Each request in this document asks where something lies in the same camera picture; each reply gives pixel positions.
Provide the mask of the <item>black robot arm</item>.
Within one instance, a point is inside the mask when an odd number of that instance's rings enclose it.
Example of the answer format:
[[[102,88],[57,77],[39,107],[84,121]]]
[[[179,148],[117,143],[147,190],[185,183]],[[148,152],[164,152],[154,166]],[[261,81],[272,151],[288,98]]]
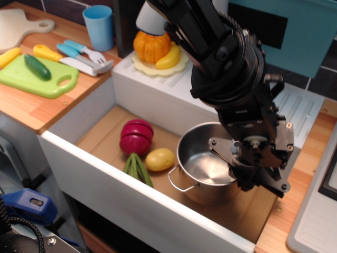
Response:
[[[290,184],[283,175],[293,152],[293,127],[278,114],[281,75],[266,72],[265,53],[212,1],[146,1],[163,28],[193,63],[191,95],[213,107],[230,140],[210,138],[243,190],[263,186],[279,197]]]

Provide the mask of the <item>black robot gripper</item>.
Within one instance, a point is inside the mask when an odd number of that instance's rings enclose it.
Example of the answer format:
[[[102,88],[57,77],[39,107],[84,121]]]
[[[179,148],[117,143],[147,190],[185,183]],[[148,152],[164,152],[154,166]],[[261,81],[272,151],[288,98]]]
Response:
[[[244,192],[262,186],[283,198],[291,189],[278,168],[285,168],[293,152],[293,125],[273,102],[284,87],[283,77],[266,76],[233,114],[218,112],[232,140],[211,137],[210,151],[228,163]]]

